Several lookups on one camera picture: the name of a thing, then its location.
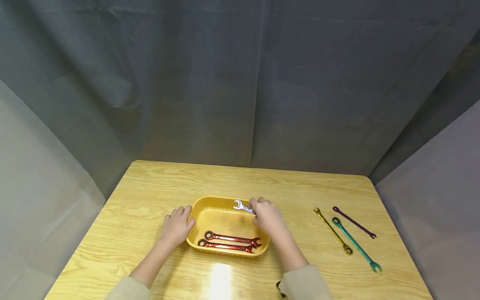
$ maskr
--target yellow tray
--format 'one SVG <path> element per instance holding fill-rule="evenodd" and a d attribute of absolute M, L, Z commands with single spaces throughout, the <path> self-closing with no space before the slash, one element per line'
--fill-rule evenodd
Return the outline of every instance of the yellow tray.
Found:
<path fill-rule="evenodd" d="M 257 257 L 261 255 L 268 248 L 270 244 L 270 238 L 266 233 L 260 230 L 256 225 L 252 223 L 252 219 L 255 217 L 249 212 L 244 210 L 236 210 L 233 208 L 235 202 L 233 198 L 220 198 L 220 197 L 203 197 L 198 199 L 192 208 L 190 217 L 193 217 L 197 223 L 190 231 L 187 237 L 187 243 L 195 249 L 208 252 L 225 253 L 232 255 L 240 255 L 247 257 Z M 244 205 L 248 205 L 248 201 L 242 200 Z M 213 231 L 216 234 L 228 235 L 240 238 L 260 238 L 258 241 L 261 246 L 253 249 L 253 253 L 248 253 L 238 250 L 219 249 L 213 247 L 201 247 L 198 246 L 198 241 L 204 239 L 206 231 Z M 230 244 L 230 245 L 243 245 L 246 244 L 226 241 L 226 240 L 209 240 L 213 243 Z"/>

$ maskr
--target sleeve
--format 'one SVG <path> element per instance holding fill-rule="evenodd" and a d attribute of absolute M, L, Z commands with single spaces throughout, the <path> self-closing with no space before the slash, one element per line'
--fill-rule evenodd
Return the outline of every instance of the sleeve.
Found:
<path fill-rule="evenodd" d="M 105 300 L 149 300 L 150 290 L 132 277 L 122 278 Z"/>
<path fill-rule="evenodd" d="M 311 264 L 283 274 L 278 288 L 291 300 L 333 300 L 327 283 Z"/>

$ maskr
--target wrench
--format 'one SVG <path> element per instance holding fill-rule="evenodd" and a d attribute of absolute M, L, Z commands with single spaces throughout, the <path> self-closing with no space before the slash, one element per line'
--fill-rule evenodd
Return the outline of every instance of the wrench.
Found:
<path fill-rule="evenodd" d="M 237 238 L 237 237 L 229 237 L 228 235 L 221 235 L 216 234 L 211 231 L 207 231 L 205 233 L 206 240 L 229 240 L 229 241 L 237 241 L 240 243 L 252 244 L 255 248 L 260 247 L 262 244 L 257 243 L 260 238 L 254 239 L 245 239 L 245 238 Z"/>
<path fill-rule="evenodd" d="M 316 207 L 313 211 L 320 217 L 320 219 L 322 219 L 322 221 L 325 223 L 325 225 L 328 227 L 328 229 L 330 229 L 330 232 L 335 236 L 336 240 L 340 243 L 340 245 L 342 245 L 345 253 L 348 254 L 348 255 L 352 255 L 353 254 L 352 248 L 350 248 L 347 244 L 345 244 L 345 242 L 338 235 L 338 233 L 335 232 L 335 229 L 333 229 L 333 227 L 330 225 L 330 223 L 328 223 L 328 221 L 325 219 L 325 217 L 320 212 L 320 209 L 318 207 Z"/>
<path fill-rule="evenodd" d="M 344 216 L 348 221 L 350 221 L 350 222 L 352 222 L 353 224 L 357 225 L 361 230 L 365 231 L 372 239 L 375 239 L 375 238 L 377 237 L 376 234 L 368 231 L 365 227 L 363 227 L 363 226 L 360 225 L 359 223 L 355 222 L 351 217 L 345 215 L 338 207 L 334 206 L 334 207 L 333 207 L 333 211 L 341 214 L 341 215 Z"/>
<path fill-rule="evenodd" d="M 337 218 L 337 217 L 334 217 L 332 219 L 332 222 L 337 225 L 338 228 L 340 228 L 340 230 L 347 236 L 347 238 L 352 242 L 352 244 L 358 249 L 358 251 L 360 251 L 360 253 L 363 255 L 363 257 L 365 257 L 365 259 L 367 260 L 367 262 L 370 264 L 370 268 L 372 268 L 372 270 L 377 273 L 377 270 L 376 268 L 378 268 L 378 270 L 381 272 L 382 271 L 382 267 L 380 267 L 379 264 L 377 264 L 376 262 L 374 262 L 369 256 L 368 254 L 360 247 L 360 245 L 353 239 L 353 237 L 348 233 L 348 231 L 343 227 L 342 225 L 342 222 L 340 222 L 340 219 Z"/>
<path fill-rule="evenodd" d="M 231 250 L 239 250 L 239 251 L 246 251 L 248 253 L 253 253 L 252 249 L 255 248 L 253 245 L 248 246 L 239 246 L 239 245 L 226 245 L 226 244 L 217 244 L 211 243 L 204 239 L 198 241 L 198 245 L 200 247 L 213 247 L 213 248 L 220 248 L 220 249 L 231 249 Z"/>
<path fill-rule="evenodd" d="M 243 209 L 243 210 L 248 211 L 248 212 L 251 213 L 251 214 L 256 215 L 255 211 L 254 211 L 252 208 L 243 205 L 242 201 L 240 201 L 240 200 L 235 200 L 235 202 L 237 203 L 237 206 L 234 206 L 233 208 L 235 208 L 236 210 L 241 210 L 241 209 Z"/>

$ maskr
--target wood grain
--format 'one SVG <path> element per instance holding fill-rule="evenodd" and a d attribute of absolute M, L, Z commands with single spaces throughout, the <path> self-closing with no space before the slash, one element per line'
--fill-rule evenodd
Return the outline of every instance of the wood grain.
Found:
<path fill-rule="evenodd" d="M 151 161 L 132 163 L 45 299 L 103 299 L 148 253 L 163 216 L 206 195 L 272 199 L 337 300 L 432 299 L 366 177 Z M 354 254 L 347 256 L 312 211 L 316 206 L 327 220 L 340 217 L 383 272 L 374 273 L 350 242 Z M 333 212 L 333 206 L 378 239 Z M 160 271 L 152 299 L 279 299 L 275 284 L 281 277 L 272 245 L 248 259 L 200 252 L 185 243 Z"/>

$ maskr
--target hand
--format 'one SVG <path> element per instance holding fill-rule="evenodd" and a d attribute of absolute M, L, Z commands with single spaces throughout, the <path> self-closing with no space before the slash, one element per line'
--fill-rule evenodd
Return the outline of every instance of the hand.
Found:
<path fill-rule="evenodd" d="M 253 218 L 253 223 L 268 234 L 273 242 L 290 237 L 290 230 L 283 220 L 280 209 L 263 197 L 250 198 L 250 206 L 255 210 L 257 216 Z"/>
<path fill-rule="evenodd" d="M 166 245 L 172 246 L 172 248 L 183 243 L 195 225 L 193 218 L 190 218 L 190 221 L 187 222 L 190 211 L 192 211 L 190 205 L 186 208 L 180 206 L 178 209 L 174 209 L 170 215 L 166 215 L 163 220 L 162 233 L 159 240 Z"/>

